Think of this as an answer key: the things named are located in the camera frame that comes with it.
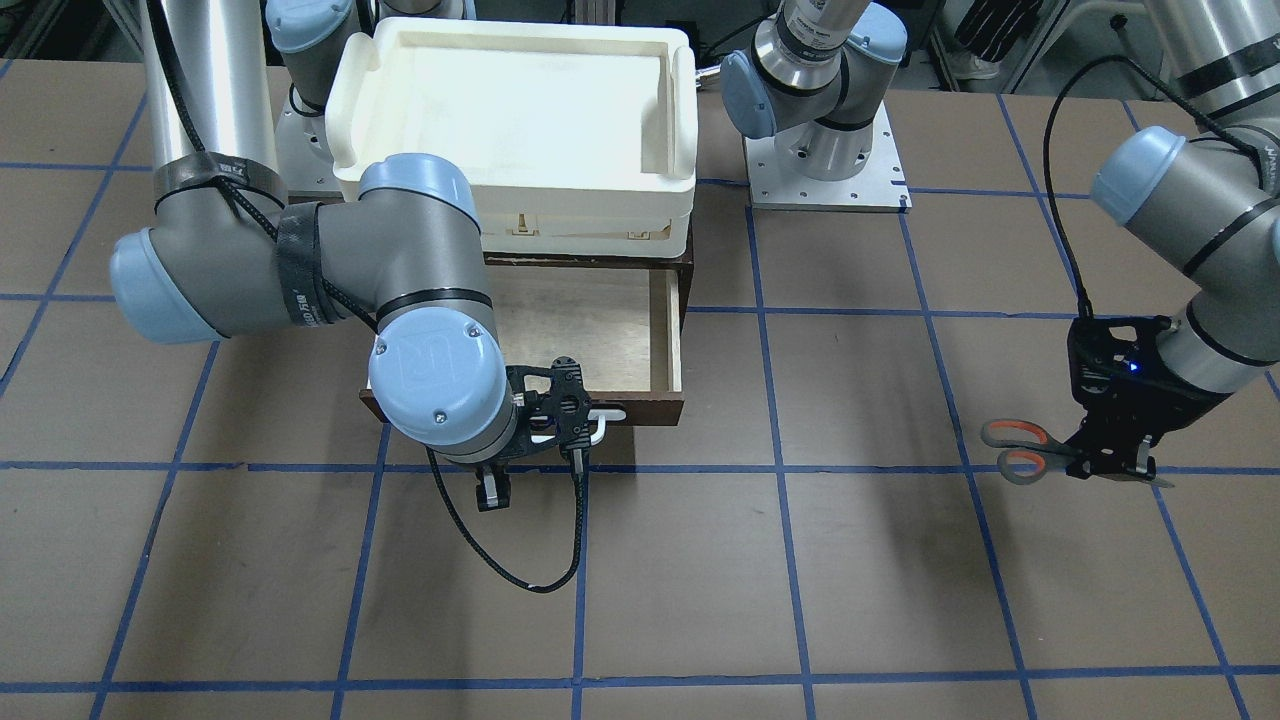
black cable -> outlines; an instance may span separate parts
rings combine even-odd
[[[374,35],[374,24],[378,22],[372,17],[371,8],[369,6],[369,0],[356,0],[356,17],[360,22],[360,32],[365,35]]]
[[[724,44],[726,44],[726,42],[728,42],[730,40],[733,40],[735,37],[737,37],[737,36],[739,36],[740,33],[742,33],[744,31],[748,31],[748,29],[751,29],[753,27],[755,27],[755,26],[758,26],[758,24],[763,23],[764,20],[769,19],[771,17],[773,17],[773,13],[765,13],[765,14],[763,14],[763,15],[760,15],[760,17],[755,18],[754,20],[751,20],[751,22],[749,22],[749,23],[745,23],[745,24],[744,24],[742,27],[740,27],[740,28],[735,29],[733,32],[731,32],[731,33],[726,35],[724,37],[722,37],[722,38],[717,40],[716,42],[712,42],[710,45],[708,45],[708,46],[707,46],[707,47],[705,47],[705,49],[703,50],[703,53],[704,53],[705,55],[708,55],[708,56],[709,56],[709,55],[710,55],[712,53],[714,53],[714,51],[716,51],[716,49],[717,49],[717,47],[719,47],[721,45],[724,45]]]
[[[196,122],[191,117],[191,110],[187,108],[186,90],[189,87],[187,83],[187,76],[182,70],[182,60],[178,59],[178,49],[173,42],[173,31],[169,28],[169,18],[165,15],[164,6],[160,0],[147,0],[147,17],[151,20],[151,37],[156,45],[156,59],[160,63],[161,74],[164,74],[165,85],[169,87],[169,95],[173,97],[174,110],[178,114],[178,122],[182,124],[182,129],[187,136],[187,141],[191,142],[192,150],[196,152],[206,152],[205,142],[200,137],[200,131],[196,129]],[[225,176],[218,176],[212,181],[214,188],[223,196],[232,210],[239,206],[244,213],[255,222],[262,232],[266,233],[271,242],[276,242],[279,238],[279,229],[271,224],[271,219],[266,217],[261,210],[257,209],[241,188],[232,183],[230,178]],[[352,315],[360,318],[362,323],[369,325],[374,333],[378,333],[378,323],[374,320],[364,307],[351,299],[346,292],[339,290],[332,282],[325,278],[320,278],[320,283],[325,292],[329,293],[339,305],[346,307]]]
[[[293,111],[297,113],[300,117],[303,117],[303,118],[323,118],[324,117],[324,105],[312,105],[311,102],[307,102],[307,99],[303,97],[302,94],[297,92],[297,91],[298,91],[298,86],[296,86],[296,85],[293,85],[291,82],[289,83],[289,94],[288,94],[289,108],[293,108]],[[298,94],[298,100],[301,100],[303,105],[306,105],[307,108],[310,108],[310,110],[303,110],[302,108],[298,108],[298,104],[293,101],[293,94],[294,92]]]
[[[564,570],[564,574],[561,575],[554,583],[549,585],[535,585],[512,575],[506,568],[499,565],[492,555],[485,552],[485,548],[480,547],[476,538],[471,536],[470,530],[467,530],[467,525],[462,521],[462,516],[458,515],[457,509],[453,507],[453,500],[449,498],[449,489],[444,487],[444,478],[440,475],[440,466],[435,462],[435,451],[430,447],[426,448],[426,460],[431,464],[431,475],[435,477],[435,487],[440,491],[440,498],[444,501],[444,509],[449,511],[449,518],[453,519],[453,524],[458,528],[458,532],[462,533],[462,539],[467,541],[467,544],[471,546],[471,550],[476,551],[480,560],[484,560],[485,565],[492,568],[494,573],[498,573],[502,579],[520,589],[538,594],[547,594],[561,589],[573,578],[575,574],[577,574],[577,565],[582,559],[582,530],[586,520],[586,478],[589,471],[585,461],[582,464],[582,474],[575,471],[572,466],[570,468],[570,473],[573,478],[573,559],[570,560],[568,570]]]
[[[1089,301],[1089,293],[1084,290],[1084,279],[1080,277],[1080,265],[1075,259],[1075,252],[1071,250],[1071,242],[1066,238],[1066,231],[1062,228],[1062,215],[1057,208],[1057,193],[1053,191],[1053,173],[1050,164],[1050,140],[1053,137],[1053,124],[1057,120],[1057,111],[1061,109],[1062,102],[1066,100],[1068,94],[1075,87],[1075,83],[1088,74],[1094,68],[1108,63],[1120,63],[1134,72],[1137,72],[1142,78],[1149,82],[1166,97],[1172,100],[1179,108],[1185,110],[1192,118],[1196,119],[1202,127],[1208,128],[1210,132],[1219,136],[1224,142],[1231,147],[1240,151],[1244,156],[1253,161],[1254,168],[1258,170],[1258,178],[1261,184],[1262,178],[1262,159],[1257,147],[1245,143],[1240,138],[1230,135],[1226,128],[1219,124],[1216,120],[1206,115],[1204,113],[1197,110],[1192,104],[1178,94],[1169,85],[1164,83],[1160,78],[1147,72],[1146,68],[1135,63],[1132,58],[1125,55],[1107,55],[1098,58],[1091,63],[1087,63],[1083,68],[1076,70],[1071,79],[1066,81],[1062,86],[1062,91],[1057,94],[1057,99],[1053,101],[1053,108],[1048,113],[1048,122],[1044,124],[1044,145],[1042,147],[1043,152],[1043,165],[1044,165],[1044,192],[1048,195],[1048,209],[1050,214],[1053,217],[1053,229],[1057,232],[1057,237],[1062,241],[1062,250],[1066,254],[1066,261],[1070,265],[1071,279],[1075,282],[1075,299],[1076,299],[1076,311],[1082,318],[1093,316],[1093,304]]]

blue tape line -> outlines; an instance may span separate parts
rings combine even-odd
[[[1280,665],[1233,665],[1236,675],[1280,675]]]
[[[0,694],[91,693],[99,683],[0,683]]]
[[[349,680],[347,692],[366,691],[563,691],[572,680],[568,678],[448,678],[431,680]]]
[[[796,650],[800,656],[800,680],[804,688],[805,717],[815,720],[818,708],[813,698],[813,678],[809,666],[809,637],[804,624],[804,603],[800,600],[800,575],[796,571],[795,537],[791,533],[791,502],[787,497],[786,464],[782,456],[782,428],[778,420],[777,388],[773,382],[773,354],[769,350],[769,327],[764,313],[764,281],[760,273],[760,252],[755,237],[755,214],[750,205],[746,214],[746,238],[751,252],[751,279],[755,283],[756,322],[760,331],[760,355],[764,363],[764,396],[769,405],[769,434],[773,441],[774,475],[778,488],[778,514],[782,519],[782,548],[787,561],[787,584],[791,588],[791,615],[795,621]]]
[[[108,692],[115,693],[279,693],[329,692],[332,680],[160,680],[111,683]]]
[[[751,685],[800,685],[804,676],[777,675],[646,675],[639,678],[588,678],[590,688],[722,688]]]
[[[361,462],[326,465],[323,462],[250,462],[250,473],[376,473],[379,465]]]
[[[0,292],[0,301],[18,302],[115,302],[113,295],[36,295],[33,292]]]
[[[86,470],[105,473],[165,471],[209,473],[238,468],[234,462],[91,462],[87,460],[0,460],[3,470]]]
[[[351,610],[347,612],[347,633],[342,641],[342,656],[338,660],[338,687],[333,691],[330,720],[342,719],[342,703],[346,697],[343,685],[351,675],[351,656],[356,650],[356,630],[360,628],[360,606],[365,600],[365,578],[369,577],[369,556],[374,548],[374,524],[378,521],[378,501],[383,493],[383,474],[387,468],[387,448],[392,441],[392,427],[383,424],[378,439],[378,462],[374,480],[369,488],[369,510],[365,512],[365,534],[360,542],[360,561],[356,565],[356,582],[351,591]]]
[[[847,315],[847,316],[890,316],[890,318],[919,318],[919,310],[909,309],[881,309],[881,307],[764,307],[765,315]]]
[[[1036,172],[1032,170],[1032,164],[1027,159],[1027,151],[1023,150],[1023,141],[1018,137],[1018,128],[1014,127],[1014,119],[1009,114],[1009,106],[1005,105],[1005,97],[1002,95],[996,95],[996,102],[1000,104],[1000,113],[1005,117],[1005,127],[1009,128],[1009,136],[1014,140],[1014,147],[1018,150],[1018,159],[1023,163],[1023,170],[1027,173],[1027,181],[1030,182],[1032,190],[1036,191],[1036,202],[1041,206],[1041,215],[1044,217],[1044,224],[1048,227],[1048,234],[1053,238],[1053,246],[1057,247],[1057,256],[1062,261],[1062,270],[1066,272],[1066,282],[1071,287],[1071,292],[1075,292],[1075,277],[1071,274],[1071,261],[1066,256],[1066,246],[1062,245],[1062,238],[1057,236],[1057,228],[1053,227],[1053,215],[1048,210],[1048,202],[1044,200],[1044,193],[1041,191],[1039,182],[1036,179]]]
[[[1048,193],[1027,190],[974,190],[966,187],[913,187],[911,192],[922,195],[978,195],[983,197],[1048,197]],[[1059,200],[1089,200],[1080,192],[1059,192]]]
[[[933,361],[938,368],[938,379],[942,382],[942,395],[947,401],[947,414],[951,416],[951,429],[955,433],[956,451],[960,454],[960,464],[965,468],[965,482],[969,486],[969,498],[978,519],[978,530],[982,534],[982,544],[987,552],[987,564],[991,566],[991,578],[996,585],[996,598],[1000,601],[1000,614],[1004,616],[1005,632],[1009,635],[1009,650],[1014,656],[1014,667],[1018,670],[1018,684],[1023,689],[1023,701],[1027,703],[1027,716],[1037,720],[1036,700],[1032,696],[1032,684],[1027,675],[1027,664],[1023,660],[1021,643],[1018,641],[1018,628],[1014,624],[1014,611],[1009,603],[1009,594],[1005,592],[1005,579],[1000,571],[1000,559],[996,556],[996,543],[991,537],[991,527],[987,523],[987,511],[983,507],[982,492],[978,488],[978,479],[974,477],[969,461],[969,450],[965,447],[964,428],[960,424],[960,410],[955,393],[951,389],[951,379],[947,374],[946,363],[942,359],[942,343],[938,341],[938,331],[933,323],[929,310],[929,300],[924,292],[924,278],[920,274],[920,264],[915,255],[915,246],[911,242],[911,229],[906,218],[899,217],[899,225],[902,231],[902,241],[906,243],[906,256],[911,263],[911,275],[915,278],[915,291],[920,297],[920,309],[924,310],[924,327],[929,333],[929,345],[933,348]]]
[[[1156,497],[1156,505],[1160,507],[1160,516],[1165,520],[1165,529],[1169,530],[1169,539],[1174,543],[1174,552],[1178,555],[1178,564],[1183,566],[1183,575],[1187,577],[1187,585],[1192,591],[1192,597],[1196,598],[1196,607],[1199,610],[1201,620],[1204,621],[1204,630],[1208,633],[1210,643],[1213,646],[1213,655],[1217,656],[1219,673],[1226,678],[1226,685],[1231,689],[1231,697],[1235,700],[1235,708],[1240,712],[1240,720],[1249,720],[1249,710],[1244,707],[1244,696],[1240,694],[1240,685],[1235,682],[1235,674],[1231,670],[1231,665],[1226,660],[1226,650],[1222,648],[1222,638],[1217,634],[1217,628],[1213,625],[1213,618],[1210,615],[1208,603],[1204,602],[1204,594],[1201,592],[1199,583],[1196,580],[1196,573],[1192,570],[1190,560],[1187,557],[1187,551],[1183,548],[1183,541],[1178,537],[1178,528],[1174,527],[1174,516],[1169,511],[1169,506],[1165,503],[1165,496],[1160,492],[1160,488],[1151,488],[1151,493]]]
[[[49,296],[50,302],[115,302],[114,295],[61,295]]]
[[[151,168],[143,165],[115,165],[97,163],[15,163],[0,161],[0,170],[70,170],[95,173],[150,173]]]
[[[690,305],[685,309],[686,313],[716,313],[716,314],[736,314],[736,315],[755,315],[759,313],[755,307],[736,307],[731,305],[714,306],[714,305]]]
[[[1066,667],[1060,670],[1028,670],[1033,680],[1088,680],[1098,678],[1203,678],[1222,674],[1213,665],[1143,666],[1143,667]]]
[[[372,473],[374,465],[261,465],[244,462],[133,462],[133,461],[90,461],[90,460],[4,460],[0,470],[83,470],[83,471],[165,471],[177,469],[179,473],[211,473],[244,468],[255,473]],[[759,475],[777,471],[777,465],[591,465],[593,474],[604,475]],[[963,474],[964,465],[783,465],[788,475],[844,474],[844,475],[948,475]],[[974,473],[998,473],[995,465],[969,465]],[[392,465],[387,473],[404,475],[424,475],[431,471],[426,465]],[[466,473],[460,468],[440,468],[442,473]],[[513,474],[545,473],[564,474],[563,465],[511,465]],[[1280,477],[1280,468],[1202,468],[1167,465],[1160,469],[1162,475],[1240,475],[1240,477]]]
[[[129,126],[124,131],[124,137],[115,149],[113,163],[119,160],[119,156],[129,145],[129,138],[133,137],[133,131],[137,129],[138,120],[142,118],[143,108],[146,108],[146,97],[138,101],[138,106],[133,111],[133,119],[129,120]],[[32,315],[31,323],[27,325],[27,332],[23,333],[22,340],[18,342],[18,347],[9,359],[9,365],[5,368],[4,375],[0,375],[0,398],[4,398],[5,392],[9,389],[9,383],[13,382],[13,378],[18,372],[18,366],[22,364],[22,359],[27,355],[27,348],[31,347],[31,340],[36,336],[36,329],[40,328],[40,322],[45,319],[45,311],[49,309],[50,297],[52,297],[54,291],[58,290],[58,283],[61,282],[63,274],[67,273],[67,268],[70,265],[72,258],[76,255],[76,249],[79,247],[81,240],[84,238],[84,232],[88,229],[90,223],[93,222],[93,214],[97,213],[99,206],[102,204],[102,197],[106,195],[106,187],[111,183],[111,170],[108,170],[102,176],[102,182],[99,183],[97,192],[93,193],[88,210],[84,211],[84,217],[81,219],[79,227],[76,228],[76,234],[72,237],[72,242],[67,247],[67,252],[63,254],[63,259],[58,264],[58,269],[54,270],[54,277],[49,282],[49,287],[45,290],[40,306],[36,307],[36,313]]]
[[[1133,114],[1133,108],[1129,106],[1129,101],[1121,100],[1120,106],[1124,108],[1124,114],[1129,118],[1129,124],[1133,126],[1133,132],[1140,131],[1142,126],[1138,124],[1138,118]]]
[[[1236,675],[1280,675],[1280,665],[1242,665]],[[1221,674],[1216,665],[1170,665],[1129,667],[1052,667],[1027,670],[1034,680],[1087,680],[1105,678],[1212,678]],[[876,685],[916,683],[989,683],[1018,680],[1015,670],[955,670],[918,673],[823,673],[810,679],[814,685]],[[772,675],[641,675],[584,678],[582,688],[708,688],[800,685],[803,676]],[[563,691],[571,689],[571,678],[444,678],[444,679],[366,679],[340,684],[335,680],[141,680],[115,682],[110,693],[268,693],[268,692],[347,692],[387,691]],[[102,688],[101,683],[0,683],[0,694],[65,694],[86,693]]]
[[[754,315],[760,310],[755,307],[714,305],[694,305],[689,313],[705,315]],[[881,309],[881,307],[765,307],[765,315],[845,315],[845,316],[888,316],[888,318],[922,318],[922,310]],[[996,318],[1015,320],[1073,320],[1075,313],[1001,313],[998,310],[931,310],[934,318]]]
[[[209,346],[209,354],[205,356],[205,366],[200,370],[200,379],[196,382],[196,392],[191,397],[191,406],[187,407],[187,419],[183,420],[182,433],[178,436],[178,446],[173,451],[173,468],[170,468],[169,474],[165,477],[164,487],[160,491],[160,498],[156,502],[155,512],[151,516],[151,527],[147,529],[146,541],[142,543],[142,553],[138,556],[138,565],[133,573],[133,583],[129,587],[129,596],[124,602],[124,611],[120,614],[120,624],[115,629],[115,639],[111,642],[111,653],[106,659],[106,666],[102,669],[102,688],[99,689],[97,696],[93,698],[93,708],[90,712],[90,720],[99,720],[102,716],[102,706],[106,702],[108,688],[115,676],[115,667],[120,661],[120,652],[124,650],[124,638],[129,634],[129,623],[133,621],[133,611],[138,605],[138,596],[142,593],[142,579],[146,578],[147,568],[151,565],[151,548],[155,547],[156,534],[160,532],[160,518],[164,515],[164,507],[169,502],[169,497],[173,495],[173,486],[178,478],[177,465],[182,462],[182,455],[187,451],[187,441],[191,439],[191,428],[196,424],[196,414],[200,411],[200,402],[204,400],[205,389],[209,387],[209,375],[214,370],[214,361],[218,359],[219,343],[214,342]]]
[[[878,685],[910,683],[989,683],[1016,680],[1015,670],[956,670],[941,673],[835,673],[814,675],[819,685]]]

velcro strap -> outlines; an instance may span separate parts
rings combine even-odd
[[[280,213],[275,270],[294,325],[315,328],[340,319],[324,291],[320,268],[319,202],[289,205]]]
[[[228,178],[250,192],[265,195],[282,208],[288,197],[284,179],[261,163],[221,152],[192,152],[156,170],[152,178],[156,205],[174,192],[209,187],[219,177]]]

blue joint cap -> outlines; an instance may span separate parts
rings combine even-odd
[[[1155,192],[1187,138],[1149,127],[1116,150],[1093,178],[1093,201],[1125,225]]]
[[[475,439],[511,401],[498,341],[448,307],[417,307],[383,328],[369,386],[396,428],[433,448]]]
[[[374,163],[360,177],[360,195],[374,190],[407,190],[448,202],[471,217],[476,225],[476,201],[471,183],[457,165],[436,155],[401,152]]]
[[[906,56],[906,26],[892,10],[872,3],[845,42],[873,60],[897,65]]]
[[[196,313],[164,269],[151,245],[151,231],[116,241],[110,272],[115,302],[142,337],[163,345],[223,338]]]
[[[266,27],[271,45],[287,55],[329,38],[351,15],[356,0],[268,0]]]
[[[721,63],[721,97],[728,119],[745,137],[759,140],[777,135],[778,122],[773,117],[769,91],[746,53],[735,50]]]

metal frame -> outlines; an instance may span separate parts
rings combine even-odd
[[[777,138],[744,141],[753,206],[852,213],[904,213],[911,208],[911,193],[883,104],[876,111],[876,145],[867,167],[846,181],[815,181],[792,170],[778,158],[776,143],[785,147],[801,132],[804,126],[797,126]]]

